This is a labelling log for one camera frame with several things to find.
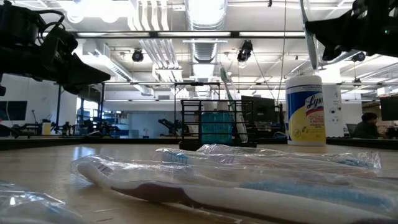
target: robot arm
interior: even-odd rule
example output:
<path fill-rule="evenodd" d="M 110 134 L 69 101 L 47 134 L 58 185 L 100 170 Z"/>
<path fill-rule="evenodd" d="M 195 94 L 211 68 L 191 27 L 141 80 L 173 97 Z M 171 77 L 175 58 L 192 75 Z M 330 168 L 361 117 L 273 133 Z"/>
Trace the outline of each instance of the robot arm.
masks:
<path fill-rule="evenodd" d="M 57 22 L 46 24 L 41 14 L 59 14 Z M 62 25 L 58 11 L 31 11 L 5 0 L 0 6 L 0 82 L 3 73 L 57 82 L 78 94 L 87 85 L 110 79 L 110 75 L 84 64 L 72 52 L 78 42 Z M 53 27 L 46 37 L 43 33 Z M 0 96 L 6 93 L 0 85 Z"/>
<path fill-rule="evenodd" d="M 357 0 L 342 16 L 307 21 L 305 29 L 326 47 L 323 60 L 333 60 L 353 49 L 398 57 L 398 18 L 389 15 L 397 5 L 398 0 Z"/>

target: plastic packaging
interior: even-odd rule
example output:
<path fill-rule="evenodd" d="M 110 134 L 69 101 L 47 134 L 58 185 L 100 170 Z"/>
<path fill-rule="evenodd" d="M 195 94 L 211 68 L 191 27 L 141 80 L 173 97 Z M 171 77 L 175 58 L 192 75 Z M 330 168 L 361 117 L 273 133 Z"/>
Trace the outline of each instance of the plastic packaging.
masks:
<path fill-rule="evenodd" d="M 0 223 L 83 224 L 81 216 L 47 194 L 0 180 Z"/>
<path fill-rule="evenodd" d="M 261 166 L 270 169 L 310 170 L 327 174 L 344 174 L 357 177 L 375 177 L 369 169 L 337 164 L 335 162 L 301 157 L 269 157 L 261 154 L 204 154 L 179 149 L 158 149 L 155 161 L 179 162 L 188 165 L 219 166 L 220 164 Z"/>
<path fill-rule="evenodd" d="M 232 147 L 222 144 L 205 144 L 197 150 L 205 154 L 260 154 L 267 157 L 290 157 L 301 159 L 314 159 L 318 161 L 335 162 L 339 164 L 358 166 L 365 168 L 380 169 L 381 157 L 380 152 L 358 152 L 358 153 L 341 153 L 341 154 L 304 154 L 282 152 L 272 149 L 261 149 L 251 147 Z"/>
<path fill-rule="evenodd" d="M 289 138 L 294 146 L 326 144 L 322 79 L 301 75 L 286 81 Z"/>
<path fill-rule="evenodd" d="M 397 218 L 398 185 L 378 179 L 256 166 L 198 166 L 86 156 L 72 171 L 151 202 L 285 223 L 380 223 Z"/>

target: table surface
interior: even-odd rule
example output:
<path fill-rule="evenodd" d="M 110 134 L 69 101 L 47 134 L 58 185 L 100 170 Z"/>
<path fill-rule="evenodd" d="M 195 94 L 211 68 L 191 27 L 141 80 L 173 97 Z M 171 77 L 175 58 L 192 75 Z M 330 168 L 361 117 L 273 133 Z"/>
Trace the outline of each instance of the table surface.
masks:
<path fill-rule="evenodd" d="M 118 159 L 149 160 L 160 148 L 175 145 L 102 145 L 58 146 L 0 151 L 0 179 L 66 202 L 90 223 L 233 223 L 233 220 L 209 215 L 182 206 L 159 205 L 95 187 L 70 173 L 71 161 L 89 154 Z M 344 153 L 374 151 L 358 147 L 259 146 L 287 152 Z M 381 175 L 398 177 L 398 152 L 380 150 Z"/>

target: desk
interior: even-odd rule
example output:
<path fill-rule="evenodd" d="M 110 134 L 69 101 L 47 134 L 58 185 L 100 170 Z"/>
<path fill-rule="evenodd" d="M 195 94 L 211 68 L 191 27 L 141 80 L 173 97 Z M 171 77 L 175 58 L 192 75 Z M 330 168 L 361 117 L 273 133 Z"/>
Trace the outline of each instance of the desk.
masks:
<path fill-rule="evenodd" d="M 226 218 L 204 215 L 190 208 L 152 204 L 103 190 L 70 173 L 70 162 L 89 154 L 146 160 L 160 147 L 178 148 L 177 145 L 91 144 L 0 151 L 0 178 L 63 200 L 90 223 L 232 223 Z M 296 147 L 281 144 L 262 147 L 307 153 L 372 150 L 346 146 Z M 398 178 L 398 152 L 381 152 L 384 166 L 381 175 Z"/>

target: ceiling beam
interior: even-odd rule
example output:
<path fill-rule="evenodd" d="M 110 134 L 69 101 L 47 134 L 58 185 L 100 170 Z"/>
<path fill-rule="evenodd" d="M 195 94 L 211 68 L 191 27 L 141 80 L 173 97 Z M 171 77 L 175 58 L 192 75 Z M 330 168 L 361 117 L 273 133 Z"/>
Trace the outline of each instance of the ceiling beam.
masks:
<path fill-rule="evenodd" d="M 76 39 L 304 39 L 303 31 L 84 31 Z"/>

